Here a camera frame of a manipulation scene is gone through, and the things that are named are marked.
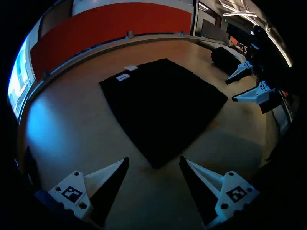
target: black mat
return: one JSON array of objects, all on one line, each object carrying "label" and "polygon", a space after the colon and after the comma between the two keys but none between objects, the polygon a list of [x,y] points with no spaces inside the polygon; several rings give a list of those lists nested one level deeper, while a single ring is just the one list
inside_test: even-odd
[{"label": "black mat", "polygon": [[[119,81],[122,74],[130,77]],[[99,84],[117,121],[155,169],[186,149],[227,101],[217,88],[168,59]]]}]

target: glass partition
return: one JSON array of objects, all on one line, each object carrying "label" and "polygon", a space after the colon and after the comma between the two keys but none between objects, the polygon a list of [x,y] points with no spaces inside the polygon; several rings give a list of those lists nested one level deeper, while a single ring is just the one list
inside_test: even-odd
[{"label": "glass partition", "polygon": [[11,73],[10,83],[8,85],[8,97],[10,99],[11,106],[18,118],[23,101],[28,93],[34,79],[30,79],[28,76],[28,70],[26,66],[26,41],[23,42],[22,47],[17,55],[13,70]]}]

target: ceiling light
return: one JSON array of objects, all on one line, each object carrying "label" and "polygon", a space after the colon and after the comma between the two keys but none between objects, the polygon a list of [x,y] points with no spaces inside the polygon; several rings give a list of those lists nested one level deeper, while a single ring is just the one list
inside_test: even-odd
[{"label": "ceiling light", "polygon": [[[239,11],[236,10],[235,8],[233,7],[230,7],[226,4],[224,4],[221,0],[219,0],[219,2],[221,3],[221,5],[229,10],[231,10],[232,12],[236,12],[238,13]],[[250,17],[248,16],[242,16],[241,17],[245,18],[246,20],[250,21],[252,24],[254,25],[258,25],[258,23],[256,23],[253,19],[251,19]],[[287,54],[285,53],[285,51],[283,50],[283,48],[278,44],[278,42],[269,34],[269,32],[266,30],[266,33],[267,33],[267,36],[269,37],[269,39],[274,43],[274,45],[277,47],[277,49],[281,52],[282,56],[284,57],[284,59],[286,60],[287,64],[289,67],[292,66],[292,62],[291,60],[288,58]]]},{"label": "ceiling light", "polygon": [[199,10],[202,10],[202,11],[204,11],[204,12],[206,12],[206,9],[203,9],[203,8],[201,8],[201,7],[199,7],[198,9],[199,9]]},{"label": "ceiling light", "polygon": [[249,17],[254,17],[254,18],[257,17],[257,15],[253,12],[231,12],[231,13],[223,14],[223,17],[228,17],[228,16],[249,16]]},{"label": "ceiling light", "polygon": [[201,2],[198,3],[201,7],[205,8],[206,10],[208,10],[209,8],[206,7],[204,4],[202,4]]}]

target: screw hole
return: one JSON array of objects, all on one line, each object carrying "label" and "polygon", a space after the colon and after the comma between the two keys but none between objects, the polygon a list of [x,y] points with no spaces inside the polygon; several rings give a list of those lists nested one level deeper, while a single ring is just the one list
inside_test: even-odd
[{"label": "screw hole", "polygon": [[81,202],[81,203],[79,204],[79,207],[80,207],[81,209],[86,209],[86,208],[87,208],[87,205],[86,205],[85,203]]},{"label": "screw hole", "polygon": [[69,214],[74,215],[74,211],[73,211],[73,210],[71,210],[71,209],[67,209],[67,211],[69,212]]},{"label": "screw hole", "polygon": [[222,208],[222,209],[227,209],[228,207],[229,207],[229,205],[226,204],[226,203],[224,203],[224,204],[221,205],[221,208]]}]

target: white wall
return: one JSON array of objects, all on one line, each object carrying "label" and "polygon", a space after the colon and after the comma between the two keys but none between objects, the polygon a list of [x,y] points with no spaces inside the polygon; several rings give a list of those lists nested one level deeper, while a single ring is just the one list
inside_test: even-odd
[{"label": "white wall", "polygon": [[193,0],[74,0],[73,5],[73,15],[81,13],[83,11],[115,3],[123,2],[146,2],[146,3],[155,3],[160,5],[166,5],[174,8],[178,8],[184,11],[187,11],[193,15],[194,6]]},{"label": "white wall", "polygon": [[38,37],[38,29],[40,27],[41,18],[38,20],[38,22],[35,24],[33,29],[29,33],[29,48],[32,49],[32,47],[37,43],[37,37]]}]

